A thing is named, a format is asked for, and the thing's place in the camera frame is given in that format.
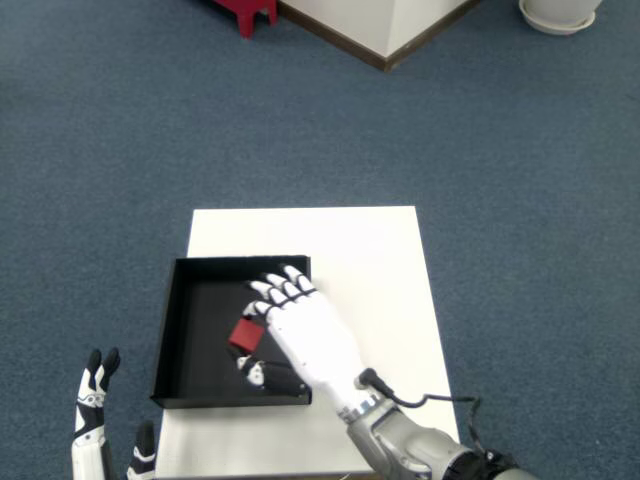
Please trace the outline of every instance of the white wall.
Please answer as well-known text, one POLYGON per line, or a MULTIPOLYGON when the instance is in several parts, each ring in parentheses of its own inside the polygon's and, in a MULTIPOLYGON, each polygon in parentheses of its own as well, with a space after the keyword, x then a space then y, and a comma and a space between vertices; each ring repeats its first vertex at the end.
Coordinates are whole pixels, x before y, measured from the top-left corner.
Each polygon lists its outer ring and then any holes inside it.
POLYGON ((284 3, 386 57, 396 1, 284 0, 284 3))
POLYGON ((395 0, 386 55, 398 50, 465 1, 395 0))
POLYGON ((387 57, 465 0, 283 0, 387 57))

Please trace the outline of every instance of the white table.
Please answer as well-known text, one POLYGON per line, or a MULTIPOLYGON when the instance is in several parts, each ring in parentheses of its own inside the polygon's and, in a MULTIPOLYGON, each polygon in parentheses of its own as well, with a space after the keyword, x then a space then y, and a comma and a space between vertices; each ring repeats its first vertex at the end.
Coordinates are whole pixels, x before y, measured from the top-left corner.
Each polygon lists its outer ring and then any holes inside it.
MULTIPOLYGON (((305 254, 362 358, 401 398, 449 395, 414 207, 195 210, 189 257, 305 254)), ((406 412, 458 439, 453 407, 406 412)), ((159 478, 370 472, 328 399, 165 410, 159 478)))

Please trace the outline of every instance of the red block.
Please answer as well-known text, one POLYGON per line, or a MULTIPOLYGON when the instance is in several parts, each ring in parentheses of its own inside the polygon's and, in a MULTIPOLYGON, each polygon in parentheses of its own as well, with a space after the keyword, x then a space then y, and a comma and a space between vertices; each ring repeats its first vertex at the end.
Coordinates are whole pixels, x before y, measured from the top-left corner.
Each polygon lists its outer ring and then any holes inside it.
POLYGON ((238 18, 240 35, 249 38, 253 33, 253 16, 256 12, 266 8, 269 12, 269 23, 273 25, 278 20, 276 0, 214 0, 216 3, 235 12, 238 18))
POLYGON ((263 327, 256 325, 246 318, 241 318, 233 329, 233 332, 231 332, 229 343, 249 353, 253 353, 254 350, 258 348, 263 334, 263 327))

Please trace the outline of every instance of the black box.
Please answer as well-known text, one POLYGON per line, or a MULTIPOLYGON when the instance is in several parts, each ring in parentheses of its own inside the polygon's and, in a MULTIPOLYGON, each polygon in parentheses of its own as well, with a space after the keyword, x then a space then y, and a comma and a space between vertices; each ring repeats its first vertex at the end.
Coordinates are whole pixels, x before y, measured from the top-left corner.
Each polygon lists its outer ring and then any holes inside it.
MULTIPOLYGON (((151 399, 164 408, 308 405, 311 392, 300 396, 253 387, 227 351, 229 335, 242 310, 260 296, 246 287, 261 273, 277 273, 293 265, 310 277, 309 257, 179 258, 160 333, 151 399)), ((256 358, 289 364, 265 332, 256 358)))

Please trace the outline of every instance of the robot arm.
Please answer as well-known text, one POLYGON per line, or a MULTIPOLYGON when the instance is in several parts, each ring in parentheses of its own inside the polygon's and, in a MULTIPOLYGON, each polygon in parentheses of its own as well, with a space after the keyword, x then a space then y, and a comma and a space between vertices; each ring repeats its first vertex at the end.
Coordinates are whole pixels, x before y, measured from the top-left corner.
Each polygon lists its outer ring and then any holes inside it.
POLYGON ((283 271, 285 276, 250 283, 263 300, 250 303, 244 315, 263 317, 298 375, 329 394, 347 434, 376 472, 390 480, 536 480, 508 456, 472 451, 442 431, 417 425, 383 382, 358 381, 372 371, 365 369, 351 332, 309 279, 291 266, 283 271))
MULTIPOLYGON (((104 401, 109 380, 120 365, 117 349, 104 361, 99 350, 91 352, 82 374, 76 400, 76 423, 71 459, 74 480, 116 480, 111 449, 104 431, 104 401)), ((140 425, 127 470, 128 480, 155 478, 155 446, 153 424, 140 425)))

